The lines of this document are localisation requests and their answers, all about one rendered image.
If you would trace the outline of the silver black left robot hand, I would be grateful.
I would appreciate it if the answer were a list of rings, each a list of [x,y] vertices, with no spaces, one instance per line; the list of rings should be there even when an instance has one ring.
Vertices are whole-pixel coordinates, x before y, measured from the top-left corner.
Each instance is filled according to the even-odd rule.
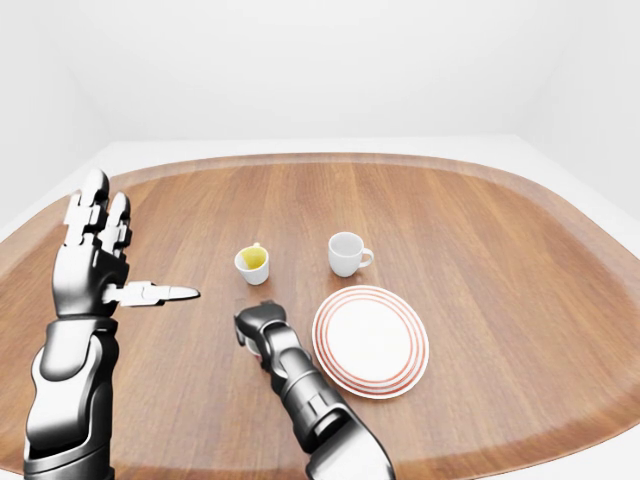
[[[87,175],[70,197],[66,236],[56,255],[52,291],[57,316],[111,316],[117,306],[160,306],[198,298],[193,287],[127,280],[124,250],[130,245],[131,205],[122,192],[109,196],[108,176],[100,169]]]

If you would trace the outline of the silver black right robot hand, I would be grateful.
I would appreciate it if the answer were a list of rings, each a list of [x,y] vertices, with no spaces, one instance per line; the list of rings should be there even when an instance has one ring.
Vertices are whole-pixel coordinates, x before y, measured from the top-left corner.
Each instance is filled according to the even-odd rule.
[[[234,328],[239,345],[246,347],[258,358],[262,367],[269,363],[272,356],[267,331],[283,326],[288,327],[286,311],[271,300],[247,307],[234,316]]]

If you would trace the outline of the white mug with yellow inside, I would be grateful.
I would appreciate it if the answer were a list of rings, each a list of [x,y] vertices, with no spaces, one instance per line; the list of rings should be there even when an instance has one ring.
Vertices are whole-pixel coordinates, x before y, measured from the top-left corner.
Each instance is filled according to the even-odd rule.
[[[248,284],[261,285],[269,276],[269,253],[256,242],[236,254],[234,265]]]

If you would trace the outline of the plain white mug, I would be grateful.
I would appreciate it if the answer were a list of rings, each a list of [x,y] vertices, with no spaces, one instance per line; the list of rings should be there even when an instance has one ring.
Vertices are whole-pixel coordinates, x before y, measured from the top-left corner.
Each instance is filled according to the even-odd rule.
[[[338,232],[328,241],[328,260],[332,271],[346,278],[371,265],[374,253],[364,246],[364,241],[357,234]]]

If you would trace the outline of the white plate with red rings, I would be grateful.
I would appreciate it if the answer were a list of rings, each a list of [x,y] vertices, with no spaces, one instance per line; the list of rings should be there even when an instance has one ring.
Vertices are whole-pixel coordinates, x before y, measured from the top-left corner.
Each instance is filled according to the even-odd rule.
[[[411,390],[429,362],[429,339],[417,312],[395,293],[356,285],[328,296],[311,327],[315,355],[345,390],[390,399]]]

